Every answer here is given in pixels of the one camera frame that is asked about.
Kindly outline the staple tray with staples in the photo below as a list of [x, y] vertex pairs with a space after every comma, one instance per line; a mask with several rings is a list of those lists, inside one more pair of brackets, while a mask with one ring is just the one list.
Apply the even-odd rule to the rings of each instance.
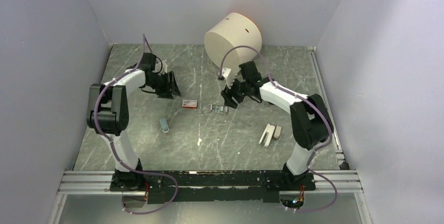
[[211, 104], [210, 105], [210, 112], [216, 113], [216, 114], [227, 114], [229, 112], [229, 109], [225, 105]]

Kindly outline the white red staple box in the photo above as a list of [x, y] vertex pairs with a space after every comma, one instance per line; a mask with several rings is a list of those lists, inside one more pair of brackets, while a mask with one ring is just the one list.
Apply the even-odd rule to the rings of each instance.
[[191, 109], [197, 109], [198, 108], [198, 101], [193, 99], [184, 99], [182, 101], [182, 107], [183, 108], [191, 108]]

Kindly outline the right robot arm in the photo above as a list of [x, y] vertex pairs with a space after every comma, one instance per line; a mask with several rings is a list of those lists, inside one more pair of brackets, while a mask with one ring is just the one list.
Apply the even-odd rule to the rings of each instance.
[[258, 103], [275, 105], [290, 115], [296, 144], [284, 164], [286, 173], [282, 181], [286, 188], [296, 189], [303, 181], [302, 175], [309, 170], [315, 151], [328, 144], [334, 130], [324, 100], [319, 94], [300, 94], [270, 76], [263, 77], [253, 61], [241, 64], [240, 70], [242, 81], [235, 78], [230, 68], [219, 71], [219, 79], [226, 82], [220, 93], [224, 105], [237, 108], [245, 97], [250, 97]]

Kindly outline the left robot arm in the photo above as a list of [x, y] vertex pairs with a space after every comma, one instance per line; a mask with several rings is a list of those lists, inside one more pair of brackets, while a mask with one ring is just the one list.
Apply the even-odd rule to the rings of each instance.
[[87, 125], [105, 140], [115, 161], [115, 175], [133, 191], [144, 186], [145, 176], [126, 131], [130, 119], [128, 96], [145, 87], [158, 98], [180, 96], [174, 73], [167, 67], [155, 54], [145, 52], [121, 76], [90, 86]]

